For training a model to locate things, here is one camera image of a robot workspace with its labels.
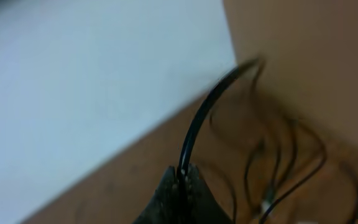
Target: floor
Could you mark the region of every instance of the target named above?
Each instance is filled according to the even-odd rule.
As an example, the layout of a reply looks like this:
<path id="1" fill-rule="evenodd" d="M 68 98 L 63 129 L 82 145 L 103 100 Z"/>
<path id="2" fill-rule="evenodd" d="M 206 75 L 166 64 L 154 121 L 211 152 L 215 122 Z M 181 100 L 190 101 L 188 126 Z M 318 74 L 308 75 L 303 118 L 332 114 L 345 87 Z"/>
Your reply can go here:
<path id="1" fill-rule="evenodd" d="M 164 170 L 169 165 L 177 166 L 183 138 L 203 97 L 107 161 L 24 223 L 132 223 L 150 200 Z M 273 137 L 266 133 L 273 130 L 282 143 L 282 164 L 287 164 L 291 152 L 289 130 L 280 119 L 277 106 L 268 98 L 261 99 L 263 103 L 258 111 L 263 112 L 255 113 L 246 99 L 242 93 L 229 91 L 218 101 L 212 112 L 212 125 L 207 120 L 204 122 L 191 157 L 228 214 L 232 213 L 233 201 L 223 178 L 231 181 L 238 202 L 238 223 L 252 222 L 243 181 L 250 151 L 262 136 L 267 138 L 267 152 L 250 170 L 250 191 L 255 202 L 269 181 L 275 161 Z M 345 223 L 351 214 L 356 195 L 338 164 L 347 161 L 358 173 L 358 150 L 330 137 L 321 128 L 316 129 L 327 145 L 328 162 L 273 211 L 271 223 Z M 301 129 L 296 134 L 299 153 L 295 170 L 278 194 L 319 161 L 315 139 Z"/>

